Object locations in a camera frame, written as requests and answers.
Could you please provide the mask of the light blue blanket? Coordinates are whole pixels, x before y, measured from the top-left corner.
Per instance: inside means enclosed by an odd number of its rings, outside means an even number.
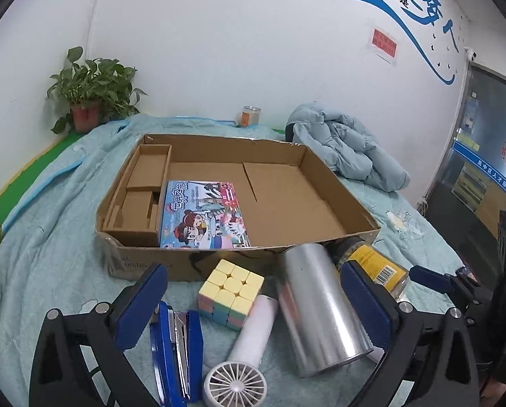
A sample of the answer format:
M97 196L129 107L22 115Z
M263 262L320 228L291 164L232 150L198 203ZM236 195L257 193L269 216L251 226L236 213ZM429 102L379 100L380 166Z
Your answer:
M140 114L109 122L83 136L51 163L4 223L0 244L0 389L13 406L28 406L32 361L48 310L86 312L112 302L131 284L108 274L95 212L117 171L143 134L196 134L283 141L267 126L238 128L228 121L156 118ZM439 232L399 193L358 181L343 185L373 215L381 232L374 248L405 268L453 274L463 263ZM261 361L264 406L346 406L375 364L362 358L299 379L282 316Z

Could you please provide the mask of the white handheld fan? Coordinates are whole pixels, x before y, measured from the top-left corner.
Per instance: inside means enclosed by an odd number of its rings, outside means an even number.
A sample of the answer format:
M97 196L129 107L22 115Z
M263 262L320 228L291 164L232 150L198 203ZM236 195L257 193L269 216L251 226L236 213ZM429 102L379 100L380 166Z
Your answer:
M267 347L279 304L258 295L226 361L212 368L203 383L206 406L256 407L267 397L259 364Z

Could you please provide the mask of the blue stapler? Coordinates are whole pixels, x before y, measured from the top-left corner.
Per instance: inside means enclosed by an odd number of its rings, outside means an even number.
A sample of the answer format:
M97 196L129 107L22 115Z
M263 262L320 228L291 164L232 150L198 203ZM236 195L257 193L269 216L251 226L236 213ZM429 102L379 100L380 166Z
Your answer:
M197 311L159 302L150 321L152 365L161 406L187 406L202 398L203 335Z

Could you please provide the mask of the colourful children's book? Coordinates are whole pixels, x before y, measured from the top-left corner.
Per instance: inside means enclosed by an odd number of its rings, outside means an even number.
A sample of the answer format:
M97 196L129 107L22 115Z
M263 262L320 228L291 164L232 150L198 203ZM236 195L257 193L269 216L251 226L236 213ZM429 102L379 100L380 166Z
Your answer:
M233 184L190 180L167 183L162 248L218 251L250 245Z

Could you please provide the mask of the red wall notice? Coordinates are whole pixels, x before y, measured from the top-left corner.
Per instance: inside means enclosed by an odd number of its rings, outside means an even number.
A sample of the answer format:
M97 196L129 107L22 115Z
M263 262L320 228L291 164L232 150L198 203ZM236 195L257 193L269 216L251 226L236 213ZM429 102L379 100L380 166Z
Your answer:
M398 44L380 27L373 27L367 49L385 62L396 65Z

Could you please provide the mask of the potted green plant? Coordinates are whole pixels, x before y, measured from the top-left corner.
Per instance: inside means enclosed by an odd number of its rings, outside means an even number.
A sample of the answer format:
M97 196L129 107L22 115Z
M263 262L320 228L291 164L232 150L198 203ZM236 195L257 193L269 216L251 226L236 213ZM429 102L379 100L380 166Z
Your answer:
M136 73L118 59L86 59L83 47L68 49L63 68L50 76L53 83L47 90L47 98L67 106L51 131L87 133L104 122L138 114L147 93L133 85Z

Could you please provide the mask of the glass door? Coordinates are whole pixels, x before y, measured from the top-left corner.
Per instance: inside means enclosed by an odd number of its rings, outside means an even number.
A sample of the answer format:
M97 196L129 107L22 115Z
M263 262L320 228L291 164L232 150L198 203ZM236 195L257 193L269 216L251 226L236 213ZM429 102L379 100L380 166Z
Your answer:
M426 218L477 276L497 275L506 210L506 77L470 66L456 125L426 198Z

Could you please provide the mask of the yellow label jar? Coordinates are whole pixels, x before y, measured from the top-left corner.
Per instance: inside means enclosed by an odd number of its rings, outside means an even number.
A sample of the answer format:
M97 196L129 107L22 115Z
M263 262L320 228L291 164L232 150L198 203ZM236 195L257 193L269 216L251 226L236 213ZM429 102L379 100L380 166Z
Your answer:
M408 284L408 270L381 254L360 237L350 237L336 247L337 269L356 261L374 283L382 285L394 299L399 299Z

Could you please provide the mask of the brown cardboard box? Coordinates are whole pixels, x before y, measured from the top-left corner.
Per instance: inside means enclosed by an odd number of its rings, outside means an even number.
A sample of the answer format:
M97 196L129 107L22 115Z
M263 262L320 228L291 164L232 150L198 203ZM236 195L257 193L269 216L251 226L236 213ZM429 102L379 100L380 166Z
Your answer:
M95 220L108 272L131 280L153 264L201 280L222 259L267 275L288 248L379 229L304 145L172 134L139 139Z

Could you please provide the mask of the pastel rubik's cube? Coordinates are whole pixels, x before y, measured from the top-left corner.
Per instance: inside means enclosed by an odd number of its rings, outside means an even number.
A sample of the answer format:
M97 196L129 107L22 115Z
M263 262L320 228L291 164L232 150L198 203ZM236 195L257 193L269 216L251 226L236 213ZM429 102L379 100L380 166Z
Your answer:
M239 331L264 281L264 276L221 259L198 292L198 310L217 324Z

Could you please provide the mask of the light blue padded jacket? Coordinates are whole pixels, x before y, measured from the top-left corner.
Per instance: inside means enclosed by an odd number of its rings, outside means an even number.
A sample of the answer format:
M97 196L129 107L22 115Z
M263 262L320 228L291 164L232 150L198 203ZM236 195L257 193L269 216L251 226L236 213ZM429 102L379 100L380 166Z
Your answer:
M317 102L294 109L285 140L308 146L331 171L384 192L402 190L409 173L354 116Z

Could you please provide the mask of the small orange label jar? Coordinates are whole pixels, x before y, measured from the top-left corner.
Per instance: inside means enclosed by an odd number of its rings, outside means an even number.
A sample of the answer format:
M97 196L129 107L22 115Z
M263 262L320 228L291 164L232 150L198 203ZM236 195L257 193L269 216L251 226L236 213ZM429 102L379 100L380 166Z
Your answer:
M250 127L258 125L261 108L257 106L244 106L240 117L240 125L242 127Z

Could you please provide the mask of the silver metal can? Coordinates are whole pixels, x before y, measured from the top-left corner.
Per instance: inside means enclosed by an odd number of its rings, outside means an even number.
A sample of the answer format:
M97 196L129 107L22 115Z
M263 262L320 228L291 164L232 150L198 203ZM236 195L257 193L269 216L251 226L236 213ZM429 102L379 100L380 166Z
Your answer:
M373 351L324 246L296 245L281 253L276 288L300 377L350 364Z

